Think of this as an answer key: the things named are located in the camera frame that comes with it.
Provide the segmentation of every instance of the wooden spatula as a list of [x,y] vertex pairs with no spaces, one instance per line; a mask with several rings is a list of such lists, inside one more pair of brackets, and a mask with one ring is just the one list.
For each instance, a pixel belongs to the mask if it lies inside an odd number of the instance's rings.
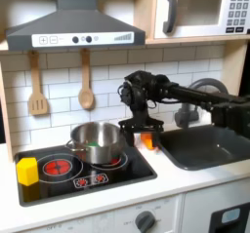
[[82,50],[82,90],[78,99],[84,109],[90,109],[94,104],[94,95],[90,89],[90,52]]
[[48,102],[41,94],[40,78],[39,78],[39,55],[37,52],[29,52],[29,61],[31,66],[31,78],[33,94],[28,101],[28,109],[32,115],[45,114],[48,111]]

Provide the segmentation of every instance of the stovetop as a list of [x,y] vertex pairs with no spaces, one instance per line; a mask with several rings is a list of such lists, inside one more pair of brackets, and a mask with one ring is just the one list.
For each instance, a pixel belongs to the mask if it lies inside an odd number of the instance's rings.
[[126,147],[122,155],[108,165],[82,162],[66,147],[57,146],[16,155],[35,157],[39,182],[30,186],[19,183],[22,206],[32,206],[90,192],[128,185],[156,178],[156,173],[137,148]]

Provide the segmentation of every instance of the range hood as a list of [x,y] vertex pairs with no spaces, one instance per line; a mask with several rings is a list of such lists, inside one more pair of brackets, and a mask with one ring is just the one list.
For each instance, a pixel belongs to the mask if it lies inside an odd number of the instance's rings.
[[145,32],[97,10],[97,0],[57,0],[57,10],[6,31],[10,51],[137,46]]

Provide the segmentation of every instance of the countertop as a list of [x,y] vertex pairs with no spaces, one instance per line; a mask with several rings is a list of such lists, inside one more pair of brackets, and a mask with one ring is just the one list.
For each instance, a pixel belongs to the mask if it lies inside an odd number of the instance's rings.
[[141,147],[140,152],[156,171],[156,179],[25,208],[19,203],[15,164],[8,162],[6,145],[0,145],[0,232],[45,226],[250,176],[250,160],[189,172],[174,166],[161,151]]

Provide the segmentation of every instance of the sink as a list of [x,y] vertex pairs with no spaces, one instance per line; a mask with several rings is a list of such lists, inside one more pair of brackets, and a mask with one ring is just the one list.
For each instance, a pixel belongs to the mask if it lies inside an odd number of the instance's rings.
[[197,171],[250,159],[250,140],[212,125],[161,133],[159,147],[179,168]]

